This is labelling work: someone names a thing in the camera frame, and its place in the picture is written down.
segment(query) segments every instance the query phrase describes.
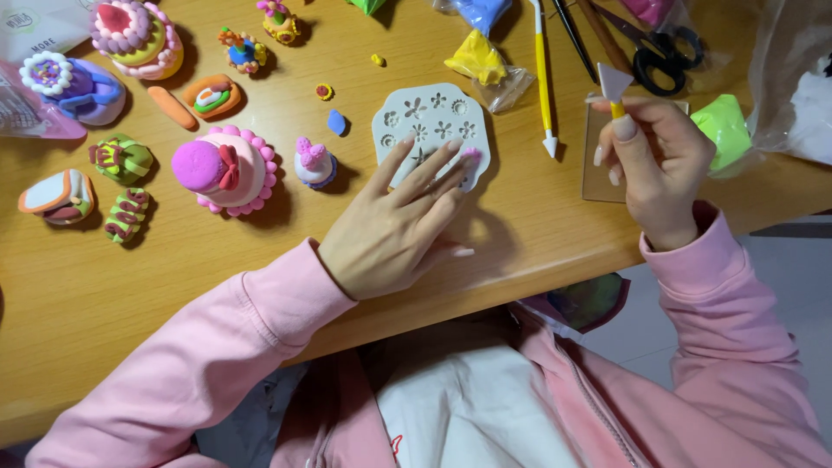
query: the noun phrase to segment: wooden table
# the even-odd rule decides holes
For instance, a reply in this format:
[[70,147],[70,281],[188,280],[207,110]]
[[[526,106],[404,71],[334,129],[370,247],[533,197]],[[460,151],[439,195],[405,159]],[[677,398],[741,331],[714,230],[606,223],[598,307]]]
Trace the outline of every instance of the wooden table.
[[[553,11],[546,2],[544,9]],[[220,0],[165,1],[162,9],[181,28],[186,63],[161,85],[179,95],[184,86],[213,73],[229,73],[215,37],[220,27],[254,33],[262,40],[262,15],[254,2],[213,10]],[[423,0],[388,0],[377,19],[345,2],[315,0],[302,6],[286,0],[305,23],[303,47],[276,52],[268,71],[234,75],[245,89],[245,109],[223,121],[250,128],[283,156],[287,174],[265,209],[247,218],[211,215],[176,182],[171,154],[195,136],[168,120],[142,83],[123,78],[130,90],[124,117],[90,131],[85,142],[0,141],[0,286],[5,308],[0,323],[0,446],[44,433],[54,418],[86,395],[136,346],[188,301],[238,271],[265,266],[306,236],[319,239],[367,182],[376,167],[369,122],[387,95],[401,87],[451,82],[478,98],[470,81],[443,65],[470,28],[460,17],[432,11]],[[694,110],[723,92],[735,93],[746,114],[752,101],[745,83],[755,19],[742,6],[705,4],[700,34],[732,61],[718,73],[693,75]],[[611,0],[604,3],[622,12]],[[593,61],[606,61],[583,15],[573,8],[577,28]],[[477,254],[431,271],[409,291],[366,301],[317,333],[298,359],[343,350],[368,341],[461,316],[488,306],[563,286],[641,262],[638,229],[619,204],[579,197],[584,139],[583,98],[598,91],[557,17],[546,21],[557,114],[559,157],[548,157],[537,85],[502,116],[488,116],[491,167],[452,225]],[[514,5],[493,32],[511,63],[534,71],[532,9]],[[632,46],[619,37],[627,51]],[[369,56],[386,57],[386,68]],[[69,54],[114,67],[89,43]],[[314,86],[335,89],[321,102]],[[632,92],[643,92],[633,87]],[[331,108],[352,123],[336,137],[325,126]],[[201,124],[199,133],[210,125]],[[111,244],[94,215],[72,229],[52,228],[17,212],[18,195],[34,182],[67,167],[91,175],[98,211],[106,212],[122,190],[87,163],[87,146],[111,131],[144,142],[158,166],[148,177],[155,202],[141,242]],[[322,142],[339,159],[339,175],[328,190],[300,184],[292,169],[295,139]],[[780,155],[729,182],[709,182],[704,196],[727,212],[736,232],[748,232],[832,207],[828,167]]]

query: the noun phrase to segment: clay cupcake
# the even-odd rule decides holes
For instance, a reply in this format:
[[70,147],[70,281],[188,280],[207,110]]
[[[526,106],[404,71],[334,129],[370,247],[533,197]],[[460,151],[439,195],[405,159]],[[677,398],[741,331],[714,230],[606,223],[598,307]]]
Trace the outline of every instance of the clay cupcake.
[[52,224],[72,224],[95,208],[90,177],[67,169],[31,186],[20,195],[17,209],[32,213]]
[[265,33],[281,44],[290,44],[300,35],[297,17],[282,2],[283,0],[263,0],[257,3],[257,7],[265,11]]
[[216,37],[225,46],[228,66],[239,73],[256,73],[265,65],[265,45],[245,32],[236,33],[223,27]]
[[227,112],[239,104],[240,99],[240,87],[224,73],[197,80],[182,93],[182,100],[200,118]]
[[312,146],[309,138],[298,137],[295,144],[295,174],[309,188],[321,188],[332,182],[338,161],[321,144]]
[[153,3],[101,0],[90,23],[92,46],[128,77],[163,80],[185,58],[173,22]]
[[95,63],[40,52],[23,61],[21,82],[61,113],[88,125],[106,125],[124,109],[124,85]]
[[89,152],[97,171],[124,185],[144,177],[153,164],[151,152],[124,133],[110,135],[89,147]]
[[143,188],[128,188],[119,195],[104,225],[107,239],[116,244],[129,242],[141,229],[150,200],[150,194]]
[[180,146],[171,168],[196,202],[219,213],[247,215],[261,209],[277,183],[275,152],[251,130],[213,127],[208,135]]

